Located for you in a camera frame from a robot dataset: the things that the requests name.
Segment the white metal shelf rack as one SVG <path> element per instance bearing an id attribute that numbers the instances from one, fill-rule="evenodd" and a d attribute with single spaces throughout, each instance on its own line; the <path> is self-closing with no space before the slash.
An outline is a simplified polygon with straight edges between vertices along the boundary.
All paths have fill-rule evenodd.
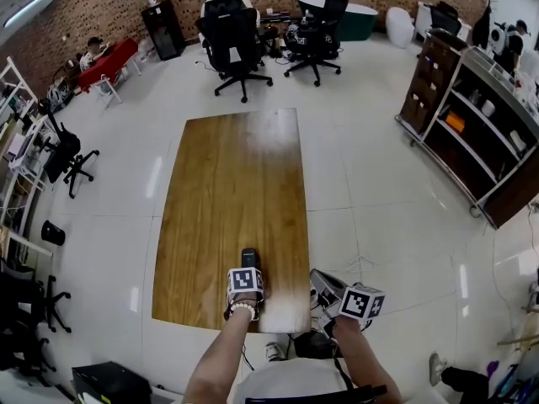
<path id="1" fill-rule="evenodd" d="M 45 155 L 37 141 L 50 128 L 49 118 L 41 116 L 27 130 L 19 120 L 0 131 L 0 225 L 19 235 L 24 234 L 34 197 L 47 188 Z"/>
<path id="2" fill-rule="evenodd" d="M 35 122 L 37 102 L 37 96 L 8 56 L 0 70 L 0 123 L 10 118 Z"/>

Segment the red table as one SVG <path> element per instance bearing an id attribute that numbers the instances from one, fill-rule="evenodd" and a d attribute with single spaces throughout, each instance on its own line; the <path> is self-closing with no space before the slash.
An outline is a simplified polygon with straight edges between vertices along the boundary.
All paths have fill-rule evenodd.
<path id="1" fill-rule="evenodd" d="M 77 85 L 83 92 L 88 93 L 90 85 L 97 82 L 103 74 L 115 84 L 121 70 L 137 53 L 138 44 L 132 38 L 113 44 L 92 67 L 87 71 L 81 71 L 77 77 Z"/>

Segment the long ceiling light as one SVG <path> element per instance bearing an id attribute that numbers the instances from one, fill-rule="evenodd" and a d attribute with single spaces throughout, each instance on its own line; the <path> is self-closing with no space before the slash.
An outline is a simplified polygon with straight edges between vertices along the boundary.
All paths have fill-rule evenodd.
<path id="1" fill-rule="evenodd" d="M 36 6 L 38 3 L 41 3 L 43 0 L 30 0 L 23 7 L 19 8 L 17 11 L 13 12 L 3 23 L 3 27 L 7 28 L 18 20 L 21 16 L 25 15 L 30 9 Z"/>

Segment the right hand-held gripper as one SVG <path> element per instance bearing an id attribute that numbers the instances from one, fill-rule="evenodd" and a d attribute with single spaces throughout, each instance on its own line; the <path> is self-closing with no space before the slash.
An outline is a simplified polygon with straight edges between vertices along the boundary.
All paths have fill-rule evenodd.
<path id="1" fill-rule="evenodd" d="M 386 293 L 363 285 L 361 282 L 346 284 L 319 269 L 312 269 L 310 280 L 321 314 L 318 317 L 320 331 L 332 331 L 337 316 L 357 321 L 369 327 L 380 315 Z"/>

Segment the dark wooden shelf unit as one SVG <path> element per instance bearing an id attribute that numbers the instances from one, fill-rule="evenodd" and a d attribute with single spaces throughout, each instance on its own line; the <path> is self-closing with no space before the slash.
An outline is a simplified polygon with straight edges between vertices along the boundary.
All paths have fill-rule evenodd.
<path id="1" fill-rule="evenodd" d="M 487 118 L 486 100 L 495 105 Z M 453 111 L 462 133 L 446 122 Z M 512 77 L 484 50 L 430 29 L 395 117 L 468 197 L 470 213 L 498 229 L 539 196 L 539 98 L 527 74 Z"/>

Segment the person's white shoe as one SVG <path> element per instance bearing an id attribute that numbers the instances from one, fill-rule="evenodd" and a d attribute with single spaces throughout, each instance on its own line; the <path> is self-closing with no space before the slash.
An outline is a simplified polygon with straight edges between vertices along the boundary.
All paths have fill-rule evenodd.
<path id="1" fill-rule="evenodd" d="M 264 354 L 268 362 L 279 362 L 287 360 L 287 355 L 285 351 L 276 342 L 267 343 L 264 347 Z"/>
<path id="2" fill-rule="evenodd" d="M 429 378 L 432 386 L 441 382 L 441 375 L 446 368 L 447 362 L 441 359 L 437 352 L 433 352 L 429 357 Z"/>

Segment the black office chair with headrest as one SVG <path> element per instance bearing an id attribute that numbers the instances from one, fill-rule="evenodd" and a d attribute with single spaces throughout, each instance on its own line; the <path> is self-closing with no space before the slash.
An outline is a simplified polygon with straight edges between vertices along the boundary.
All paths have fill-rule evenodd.
<path id="1" fill-rule="evenodd" d="M 318 68 L 329 67 L 339 75 L 341 66 L 330 60 L 339 56 L 340 42 L 336 37 L 336 30 L 343 18 L 349 0 L 324 0 L 322 10 L 317 14 L 305 11 L 299 21 L 292 21 L 288 26 L 284 41 L 286 49 L 290 52 L 291 61 L 298 61 L 289 67 L 284 76 L 289 77 L 292 72 L 304 67 L 311 67 L 315 81 L 314 85 L 321 84 Z"/>

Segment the black cabinet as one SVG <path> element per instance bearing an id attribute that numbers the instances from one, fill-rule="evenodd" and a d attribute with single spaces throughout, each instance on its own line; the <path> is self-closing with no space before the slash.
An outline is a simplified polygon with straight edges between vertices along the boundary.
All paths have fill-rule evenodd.
<path id="1" fill-rule="evenodd" d="M 142 10 L 141 16 L 161 61 L 182 55 L 186 43 L 171 0 Z"/>

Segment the person's right forearm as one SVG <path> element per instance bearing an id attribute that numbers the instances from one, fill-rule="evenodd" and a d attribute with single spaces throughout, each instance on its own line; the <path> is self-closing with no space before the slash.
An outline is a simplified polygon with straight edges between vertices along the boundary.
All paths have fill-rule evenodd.
<path id="1" fill-rule="evenodd" d="M 357 386 L 385 386 L 387 392 L 377 397 L 377 404 L 402 404 L 400 391 L 393 378 L 382 367 L 356 319 L 334 318 L 333 336 L 339 345 L 352 381 Z"/>

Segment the white rounded seat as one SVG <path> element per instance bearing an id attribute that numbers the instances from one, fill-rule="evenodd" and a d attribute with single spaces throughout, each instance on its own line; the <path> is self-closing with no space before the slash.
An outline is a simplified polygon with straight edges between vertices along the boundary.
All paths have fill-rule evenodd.
<path id="1" fill-rule="evenodd" d="M 398 48 L 406 49 L 414 36 L 414 25 L 408 11 L 399 7 L 387 10 L 386 29 L 389 40 Z"/>

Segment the white frame chair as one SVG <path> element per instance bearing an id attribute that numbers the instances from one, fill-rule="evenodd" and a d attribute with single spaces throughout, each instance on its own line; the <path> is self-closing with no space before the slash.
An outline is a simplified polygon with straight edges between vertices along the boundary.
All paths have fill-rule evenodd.
<path id="1" fill-rule="evenodd" d="M 111 82 L 110 78 L 104 74 L 97 82 L 92 83 L 90 88 L 99 95 L 106 109 L 112 104 L 123 103 L 122 98 L 115 89 L 115 85 Z"/>

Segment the dark green bathtub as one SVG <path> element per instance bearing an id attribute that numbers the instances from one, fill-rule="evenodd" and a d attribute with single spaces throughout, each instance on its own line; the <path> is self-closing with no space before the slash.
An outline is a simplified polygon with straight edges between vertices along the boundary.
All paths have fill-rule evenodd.
<path id="1" fill-rule="evenodd" d="M 325 0 L 296 0 L 302 13 L 308 11 L 313 16 L 319 16 L 323 11 Z M 336 29 L 339 41 L 368 40 L 374 29 L 378 12 L 374 8 L 356 3 L 348 3 L 344 16 Z"/>

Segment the person's black trouser leg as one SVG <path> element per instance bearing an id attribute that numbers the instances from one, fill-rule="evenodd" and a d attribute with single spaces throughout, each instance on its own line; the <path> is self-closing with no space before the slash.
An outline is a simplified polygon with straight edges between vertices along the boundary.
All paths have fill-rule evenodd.
<path id="1" fill-rule="evenodd" d="M 462 394 L 460 404 L 487 404 L 488 377 L 471 370 L 447 367 L 440 375 L 441 381 Z"/>

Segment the orange box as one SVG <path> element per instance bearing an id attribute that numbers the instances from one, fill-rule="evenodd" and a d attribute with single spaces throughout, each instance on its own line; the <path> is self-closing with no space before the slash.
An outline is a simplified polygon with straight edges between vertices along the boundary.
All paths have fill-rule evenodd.
<path id="1" fill-rule="evenodd" d="M 450 111 L 445 122 L 458 133 L 462 133 L 465 128 L 465 120 L 453 111 Z"/>

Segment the black hanging garment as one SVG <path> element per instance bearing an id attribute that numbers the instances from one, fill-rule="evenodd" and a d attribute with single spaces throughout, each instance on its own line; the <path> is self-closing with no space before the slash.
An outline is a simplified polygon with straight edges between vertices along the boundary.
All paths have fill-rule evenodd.
<path id="1" fill-rule="evenodd" d="M 483 15 L 474 24 L 472 29 L 472 44 L 476 47 L 483 49 L 484 51 L 487 50 L 488 47 L 491 13 L 491 0 L 488 0 Z"/>

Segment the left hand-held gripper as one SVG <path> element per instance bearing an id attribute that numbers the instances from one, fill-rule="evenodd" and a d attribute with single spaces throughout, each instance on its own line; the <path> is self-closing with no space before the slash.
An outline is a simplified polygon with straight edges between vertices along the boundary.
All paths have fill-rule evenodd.
<path id="1" fill-rule="evenodd" d="M 227 274 L 227 304 L 231 305 L 235 296 L 255 293 L 258 303 L 264 301 L 264 281 L 262 273 L 255 267 L 231 268 Z"/>

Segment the wooden table with black legs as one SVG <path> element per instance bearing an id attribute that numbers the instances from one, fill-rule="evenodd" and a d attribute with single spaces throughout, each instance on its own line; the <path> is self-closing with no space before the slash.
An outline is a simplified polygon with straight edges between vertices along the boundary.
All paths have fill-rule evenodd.
<path id="1" fill-rule="evenodd" d="M 152 317 L 220 329 L 227 276 L 245 248 L 259 255 L 264 281 L 254 330 L 308 330 L 307 208 L 294 109 L 187 121 L 162 216 Z"/>

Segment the black box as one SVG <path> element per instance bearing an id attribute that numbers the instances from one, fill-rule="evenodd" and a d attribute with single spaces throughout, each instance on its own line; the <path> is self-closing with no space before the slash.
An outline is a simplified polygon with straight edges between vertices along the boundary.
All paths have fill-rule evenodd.
<path id="1" fill-rule="evenodd" d="M 84 404 L 151 404 L 149 382 L 116 362 L 73 367 L 72 377 Z"/>

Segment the black waste bin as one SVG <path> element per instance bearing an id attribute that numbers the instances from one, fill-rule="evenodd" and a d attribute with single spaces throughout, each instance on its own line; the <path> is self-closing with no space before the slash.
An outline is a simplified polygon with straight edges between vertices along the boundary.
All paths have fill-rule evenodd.
<path id="1" fill-rule="evenodd" d="M 58 247 L 61 247 L 66 240 L 66 233 L 50 221 L 45 221 L 41 227 L 41 239 Z"/>

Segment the person's white shirt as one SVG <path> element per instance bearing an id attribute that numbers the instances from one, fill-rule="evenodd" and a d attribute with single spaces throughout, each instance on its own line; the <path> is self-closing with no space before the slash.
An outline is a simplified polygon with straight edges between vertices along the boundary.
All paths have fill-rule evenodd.
<path id="1" fill-rule="evenodd" d="M 317 396 L 345 391 L 344 380 L 333 362 L 291 359 L 268 362 L 237 385 L 233 404 L 248 398 Z"/>

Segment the person's left forearm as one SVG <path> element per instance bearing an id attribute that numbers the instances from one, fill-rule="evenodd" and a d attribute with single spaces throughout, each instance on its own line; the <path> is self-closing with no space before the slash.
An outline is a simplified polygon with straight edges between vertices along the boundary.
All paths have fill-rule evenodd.
<path id="1" fill-rule="evenodd" d="M 190 376 L 182 404 L 227 404 L 253 320 L 254 300 L 240 300 L 231 309 L 223 329 Z"/>

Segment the black bag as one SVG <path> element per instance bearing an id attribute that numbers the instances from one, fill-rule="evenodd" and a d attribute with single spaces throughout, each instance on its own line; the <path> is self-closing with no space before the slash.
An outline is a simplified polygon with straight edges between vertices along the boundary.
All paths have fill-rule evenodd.
<path id="1" fill-rule="evenodd" d="M 293 338 L 292 342 L 298 358 L 332 359 L 336 352 L 336 343 L 332 339 L 313 330 Z"/>

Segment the black mesh office chair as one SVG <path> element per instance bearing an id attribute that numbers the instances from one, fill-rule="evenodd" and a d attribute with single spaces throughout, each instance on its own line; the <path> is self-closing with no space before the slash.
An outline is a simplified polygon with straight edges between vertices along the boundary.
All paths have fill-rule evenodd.
<path id="1" fill-rule="evenodd" d="M 243 92 L 241 102 L 245 104 L 247 80 L 273 85 L 271 77 L 258 74 L 263 55 L 256 18 L 256 10 L 244 7 L 242 0 L 210 0 L 205 3 L 204 15 L 195 22 L 208 60 L 224 81 L 215 88 L 216 96 L 238 82 Z"/>

